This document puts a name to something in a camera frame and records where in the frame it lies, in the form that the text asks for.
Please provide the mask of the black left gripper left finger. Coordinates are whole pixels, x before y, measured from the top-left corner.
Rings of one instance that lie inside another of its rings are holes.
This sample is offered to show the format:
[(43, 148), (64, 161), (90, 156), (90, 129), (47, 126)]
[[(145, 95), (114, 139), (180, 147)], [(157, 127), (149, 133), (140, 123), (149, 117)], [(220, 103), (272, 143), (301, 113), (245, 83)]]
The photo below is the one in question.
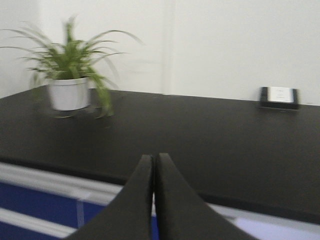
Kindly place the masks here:
[(151, 240), (153, 159), (142, 155), (134, 172), (100, 213), (66, 240)]

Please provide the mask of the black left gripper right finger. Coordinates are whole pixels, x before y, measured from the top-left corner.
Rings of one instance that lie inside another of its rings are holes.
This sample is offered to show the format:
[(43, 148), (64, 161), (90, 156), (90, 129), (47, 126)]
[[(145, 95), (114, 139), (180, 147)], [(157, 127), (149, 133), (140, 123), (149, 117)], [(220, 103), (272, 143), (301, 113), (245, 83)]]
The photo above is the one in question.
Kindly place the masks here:
[(167, 153), (159, 153), (154, 173), (155, 211), (161, 240), (252, 240), (190, 187)]

